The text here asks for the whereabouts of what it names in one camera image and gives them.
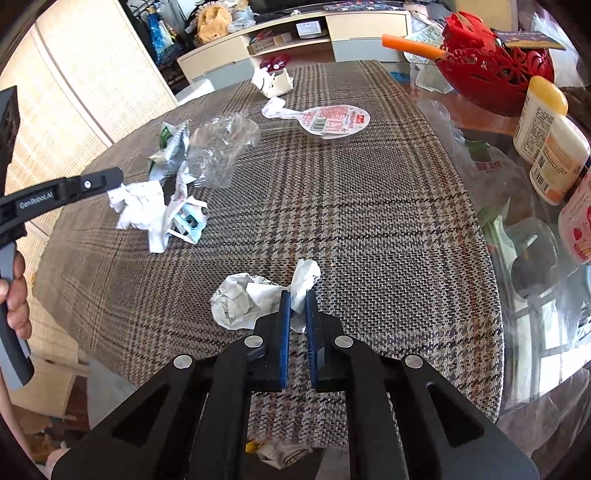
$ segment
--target bottle label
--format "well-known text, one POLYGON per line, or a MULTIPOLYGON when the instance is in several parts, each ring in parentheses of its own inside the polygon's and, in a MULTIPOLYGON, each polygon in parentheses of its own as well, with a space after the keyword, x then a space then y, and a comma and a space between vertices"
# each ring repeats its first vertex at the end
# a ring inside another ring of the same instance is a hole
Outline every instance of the bottle label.
POLYGON ((558 229, 578 262, 591 260, 591 190, 586 178, 560 212, 558 229))
POLYGON ((553 111, 528 92, 513 143, 519 154, 530 163, 540 155, 553 120, 553 111))
POLYGON ((560 148, 556 137, 550 134, 531 169, 530 178, 551 203, 560 203, 582 168, 560 148))

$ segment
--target tv stand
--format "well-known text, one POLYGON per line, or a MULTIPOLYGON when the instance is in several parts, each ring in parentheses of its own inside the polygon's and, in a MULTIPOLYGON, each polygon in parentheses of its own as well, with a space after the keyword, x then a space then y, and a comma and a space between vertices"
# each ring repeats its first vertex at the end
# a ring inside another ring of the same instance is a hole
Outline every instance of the tv stand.
POLYGON ((325 10, 286 15, 226 35, 190 51, 178 59, 190 83, 209 79, 216 90, 250 80, 263 59, 277 52, 287 53, 287 70, 300 65, 331 61, 378 60, 406 63, 404 55, 382 46, 382 34, 405 37, 412 32, 411 16, 405 10, 327 12, 325 10), (329 34, 302 39, 296 23, 322 18, 329 34), (247 46, 263 30, 275 34, 290 32, 293 40, 252 55, 247 46))

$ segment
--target human hand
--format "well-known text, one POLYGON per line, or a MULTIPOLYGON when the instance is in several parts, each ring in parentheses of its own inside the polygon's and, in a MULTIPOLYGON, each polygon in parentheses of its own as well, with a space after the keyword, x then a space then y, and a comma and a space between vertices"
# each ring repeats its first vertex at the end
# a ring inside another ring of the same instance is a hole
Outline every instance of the human hand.
POLYGON ((33 332, 29 320, 29 304, 27 302, 27 281, 25 274, 25 259, 20 252, 14 257, 12 266, 14 281, 8 287, 6 280, 0 279, 0 303, 6 301, 8 306, 8 326, 16 331, 23 340, 29 340, 33 332))

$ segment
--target drawer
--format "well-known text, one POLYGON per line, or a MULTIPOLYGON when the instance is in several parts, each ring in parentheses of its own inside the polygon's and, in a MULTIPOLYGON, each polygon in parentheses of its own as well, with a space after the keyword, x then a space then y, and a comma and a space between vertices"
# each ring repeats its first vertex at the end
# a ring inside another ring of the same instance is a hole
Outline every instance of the drawer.
POLYGON ((248 59, 250 55, 242 37, 223 40, 210 47, 201 47, 178 59, 185 77, 194 79, 218 67, 248 59))
POLYGON ((332 42, 335 61, 377 60, 406 62, 401 51, 385 48, 381 38, 356 38, 332 42))
POLYGON ((201 79, 208 79, 216 90, 234 85, 235 83, 250 80, 255 68, 251 59, 230 63, 207 72, 204 75, 194 78, 191 82, 195 83, 201 79))
POLYGON ((407 27, 410 14, 407 12, 328 15, 326 23, 333 42, 350 38, 382 38, 385 33, 406 37, 410 33, 407 27))

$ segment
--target shelf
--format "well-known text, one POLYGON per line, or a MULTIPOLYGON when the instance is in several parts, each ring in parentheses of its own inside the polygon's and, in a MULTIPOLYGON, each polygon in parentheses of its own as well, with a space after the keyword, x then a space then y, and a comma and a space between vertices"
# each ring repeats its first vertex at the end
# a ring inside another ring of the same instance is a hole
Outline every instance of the shelf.
POLYGON ((274 51, 287 50, 288 48, 303 47, 305 45, 316 45, 318 43, 330 43, 330 37, 327 35, 325 37, 320 38, 298 38, 297 40, 292 40, 288 43, 283 43, 273 48, 268 48, 264 51, 260 51, 259 53, 251 55, 251 58, 259 57, 261 55, 267 55, 269 53, 273 53, 274 51))

